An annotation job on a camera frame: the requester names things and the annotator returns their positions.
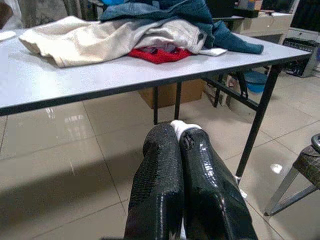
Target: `white sock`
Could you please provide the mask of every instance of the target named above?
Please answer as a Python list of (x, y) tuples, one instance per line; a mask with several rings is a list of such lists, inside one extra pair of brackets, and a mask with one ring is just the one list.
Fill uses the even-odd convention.
[(180, 141), (181, 135), (184, 133), (184, 131), (189, 129), (202, 129), (199, 125), (196, 124), (186, 124), (183, 121), (180, 120), (173, 120), (170, 125), (173, 127), (176, 138), (178, 139), (178, 142)]

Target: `cardboard box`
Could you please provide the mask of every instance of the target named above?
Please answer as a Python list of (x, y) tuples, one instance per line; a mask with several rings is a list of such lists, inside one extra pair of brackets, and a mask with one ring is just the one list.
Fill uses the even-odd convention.
[[(181, 87), (181, 103), (192, 102), (201, 99), (205, 82), (201, 79), (184, 81)], [(158, 87), (158, 108), (163, 108), (176, 103), (177, 84), (168, 84)], [(139, 90), (142, 99), (153, 109), (154, 90), (146, 88)]]

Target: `chair seat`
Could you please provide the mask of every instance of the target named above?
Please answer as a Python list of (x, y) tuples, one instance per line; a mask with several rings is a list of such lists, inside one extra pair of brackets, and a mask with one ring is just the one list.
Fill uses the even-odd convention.
[(301, 151), (293, 167), (320, 189), (320, 152), (316, 151), (312, 145)]

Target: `leg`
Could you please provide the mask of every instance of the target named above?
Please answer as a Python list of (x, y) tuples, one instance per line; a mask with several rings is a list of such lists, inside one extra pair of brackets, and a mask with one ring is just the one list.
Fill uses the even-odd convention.
[(187, 239), (256, 240), (252, 219), (236, 180), (202, 129), (180, 137), (186, 196)]
[(270, 202), (265, 209), (265, 216), (273, 216), (317, 190), (316, 186), (311, 185), (304, 190), (297, 192), (296, 194), (287, 197), (286, 199), (279, 202), (281, 197), (285, 194), (286, 190), (298, 175), (298, 173), (299, 172), (294, 167), (291, 168), (275, 194), (270, 199)]
[(261, 126), (262, 120), (264, 119), (272, 92), (275, 88), (276, 85), (276, 81), (278, 78), (278, 75), (281, 71), (281, 67), (279, 65), (273, 65), (271, 67), (268, 79), (266, 81), (265, 87), (264, 87), (264, 91), (262, 93), (262, 97), (259, 103), (259, 106), (257, 108), (254, 120), (253, 120), (253, 124), (249, 133), (249, 137), (246, 141), (242, 156), (241, 156), (241, 160), (238, 166), (238, 169), (236, 170), (236, 176), (239, 178), (239, 181), (244, 173), (246, 164), (248, 162), (251, 150), (254, 146), (256, 137), (258, 135), (259, 132), (259, 128)]
[(248, 89), (247, 89), (245, 74), (242, 71), (237, 71), (236, 78), (238, 79), (238, 82), (240, 85), (241, 97), (248, 99)]
[(153, 88), (153, 124), (158, 124), (158, 87)]
[[(223, 77), (224, 77), (223, 75), (219, 75), (219, 78), (218, 78), (218, 82), (219, 83), (222, 83)], [(220, 97), (220, 89), (217, 88), (216, 91), (215, 91), (214, 103), (213, 103), (213, 106), (215, 108), (218, 106), (219, 97)]]
[(265, 208), (264, 215), (270, 216), (272, 214), (273, 209), (276, 207), (277, 203), (279, 202), (281, 197), (285, 194), (285, 192), (290, 187), (292, 182), (295, 180), (298, 173), (299, 173), (298, 170), (296, 170), (294, 167), (292, 167), (290, 169), (288, 174), (284, 177), (279, 188), (276, 190), (274, 195), (271, 197), (270, 202), (268, 203), (267, 207)]
[(144, 159), (136, 171), (124, 239), (170, 239), (179, 236), (184, 210), (184, 180), (176, 133), (158, 124), (146, 136)]
[(181, 100), (181, 82), (176, 83), (176, 94), (175, 94), (175, 109), (174, 109), (174, 119), (179, 119), (179, 111), (180, 111), (180, 100)]

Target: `white tile floor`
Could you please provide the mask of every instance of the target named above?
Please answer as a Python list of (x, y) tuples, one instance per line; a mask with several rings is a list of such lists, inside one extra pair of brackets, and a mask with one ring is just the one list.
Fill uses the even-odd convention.
[[(273, 217), (269, 198), (320, 133), (320, 78), (282, 73), (240, 187), (259, 239), (320, 239), (320, 193)], [(173, 118), (174, 107), (159, 110)], [(235, 172), (252, 116), (201, 100), (180, 118), (201, 125)], [(153, 112), (137, 92), (0, 117), (0, 239), (99, 239), (124, 234), (130, 190)], [(279, 173), (270, 168), (282, 166)], [(299, 176), (289, 193), (309, 183)]]

